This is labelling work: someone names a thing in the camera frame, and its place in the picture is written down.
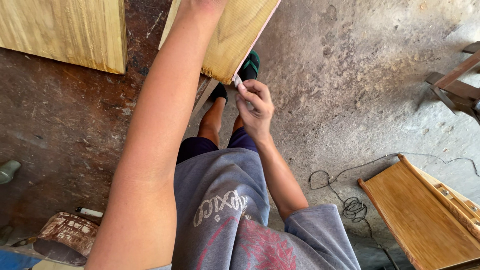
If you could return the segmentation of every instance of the concrete floor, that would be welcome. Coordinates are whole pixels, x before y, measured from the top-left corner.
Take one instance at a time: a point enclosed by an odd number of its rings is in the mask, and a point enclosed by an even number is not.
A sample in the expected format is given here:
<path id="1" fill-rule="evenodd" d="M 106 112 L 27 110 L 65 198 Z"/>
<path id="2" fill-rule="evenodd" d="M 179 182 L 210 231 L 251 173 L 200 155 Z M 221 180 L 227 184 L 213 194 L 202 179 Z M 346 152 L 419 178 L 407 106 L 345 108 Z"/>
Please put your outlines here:
<path id="1" fill-rule="evenodd" d="M 335 203 L 343 209 L 328 188 L 309 188 L 310 173 L 320 169 L 335 176 L 395 152 L 443 160 L 469 157 L 480 164 L 480 145 L 474 143 L 480 126 L 465 114 L 455 116 L 423 82 L 432 72 L 445 74 L 466 59 L 461 50 L 480 40 L 479 26 L 479 0 L 281 2 L 254 47 L 261 58 L 258 79 L 269 85 L 276 106 L 271 127 L 276 145 L 310 205 Z M 462 80 L 479 87 L 477 70 Z M 229 90 L 220 148 L 227 146 L 238 113 L 233 95 Z M 185 138 L 196 135 L 210 105 L 190 122 Z M 406 157 L 480 203 L 480 178 L 470 162 L 444 165 L 433 157 Z M 356 181 L 396 161 L 351 170 L 332 184 L 343 199 L 355 196 L 368 206 L 371 232 L 366 222 L 342 217 L 363 269 L 392 269 L 371 234 L 390 249 L 401 269 L 413 268 Z M 313 187 L 322 183 L 322 175 L 312 180 Z M 283 229 L 274 205 L 269 224 Z"/>

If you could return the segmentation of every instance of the red graphic print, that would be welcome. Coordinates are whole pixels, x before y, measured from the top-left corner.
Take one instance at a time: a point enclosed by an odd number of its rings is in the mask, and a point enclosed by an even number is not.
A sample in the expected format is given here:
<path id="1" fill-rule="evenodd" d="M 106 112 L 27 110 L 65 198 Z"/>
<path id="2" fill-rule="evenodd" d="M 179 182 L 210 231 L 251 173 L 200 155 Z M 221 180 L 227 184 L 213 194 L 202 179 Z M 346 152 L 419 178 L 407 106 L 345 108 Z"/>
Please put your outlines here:
<path id="1" fill-rule="evenodd" d="M 241 247 L 249 259 L 247 269 L 251 267 L 251 259 L 255 257 L 257 269 L 296 269 L 293 247 L 287 248 L 287 241 L 282 241 L 280 235 L 254 221 L 242 219 L 237 237 L 241 239 Z"/>

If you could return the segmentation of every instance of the black cable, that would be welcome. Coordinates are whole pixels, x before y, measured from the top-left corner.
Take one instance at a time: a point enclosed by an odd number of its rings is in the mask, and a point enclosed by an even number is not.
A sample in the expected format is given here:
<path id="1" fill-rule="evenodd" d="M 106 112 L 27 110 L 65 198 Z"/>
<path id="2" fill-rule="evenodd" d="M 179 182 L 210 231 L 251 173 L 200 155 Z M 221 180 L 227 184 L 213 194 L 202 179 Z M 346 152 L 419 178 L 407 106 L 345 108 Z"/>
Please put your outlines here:
<path id="1" fill-rule="evenodd" d="M 398 153 L 392 153 L 392 154 L 388 154 L 388 155 L 385 155 L 381 158 L 378 158 L 376 160 L 373 160 L 373 161 L 370 161 L 368 163 L 365 163 L 365 164 L 362 164 L 362 165 L 359 165 L 359 166 L 355 166 L 355 167 L 352 167 L 352 168 L 348 168 L 346 170 L 343 170 L 341 171 L 339 174 L 337 174 L 335 176 L 335 178 L 333 180 L 331 180 L 331 177 L 330 175 L 324 171 L 324 170 L 318 170 L 318 171 L 314 171 L 310 174 L 310 176 L 308 177 L 308 183 L 309 183 L 309 186 L 310 186 L 310 189 L 311 190 L 317 190 L 317 189 L 321 189 L 321 188 L 324 188 L 324 187 L 329 187 L 333 193 L 335 193 L 335 195 L 337 196 L 337 198 L 342 201 L 343 203 L 343 211 L 342 211 L 342 214 L 344 217 L 346 217 L 347 219 L 350 219 L 352 220 L 352 222 L 360 222 L 360 221 L 365 221 L 368 225 L 368 228 L 369 228 L 369 231 L 370 231 L 370 237 L 375 241 L 375 243 L 380 247 L 382 248 L 382 245 L 380 245 L 376 240 L 375 238 L 373 237 L 373 231 L 372 231 L 372 227 L 370 226 L 370 223 L 368 223 L 368 220 L 365 218 L 367 216 L 367 211 L 368 211 L 368 208 L 367 206 L 361 202 L 357 197 L 350 197 L 346 200 L 343 200 L 340 195 L 338 195 L 338 193 L 336 192 L 335 189 L 332 188 L 331 184 L 335 181 L 337 181 L 338 177 L 343 174 L 344 172 L 347 172 L 347 171 L 350 171 L 350 170 L 353 170 L 353 169 L 357 169 L 357 168 L 360 168 L 360 167 L 363 167 L 363 166 L 366 166 L 366 165 L 369 165 L 369 164 L 372 164 L 376 161 L 379 161 L 379 160 L 382 160 L 382 159 L 386 159 L 388 157 L 391 157 L 393 155 L 397 155 L 397 154 L 409 154 L 409 155 L 419 155 L 419 156 L 427 156 L 427 157 L 433 157 L 433 158 L 436 158 L 436 159 L 439 159 L 441 160 L 445 165 L 450 163 L 450 162 L 453 162 L 453 161 L 456 161 L 456 160 L 468 160 L 472 163 L 472 166 L 473 166 L 473 170 L 475 172 L 475 174 L 480 177 L 480 175 L 478 174 L 478 171 L 477 171 L 477 166 L 475 165 L 475 162 L 470 159 L 470 158 L 456 158 L 456 159 L 453 159 L 453 160 L 449 160 L 449 161 L 445 161 L 437 156 L 434 156 L 434 155 L 430 155 L 430 154 L 421 154 L 421 153 L 408 153 L 408 152 L 398 152 Z M 316 187 L 316 188 L 313 188 L 312 187 L 312 176 L 316 173 L 319 173 L 319 172 L 323 172 L 326 174 L 327 176 L 327 183 L 325 185 L 322 185 L 320 187 Z"/>

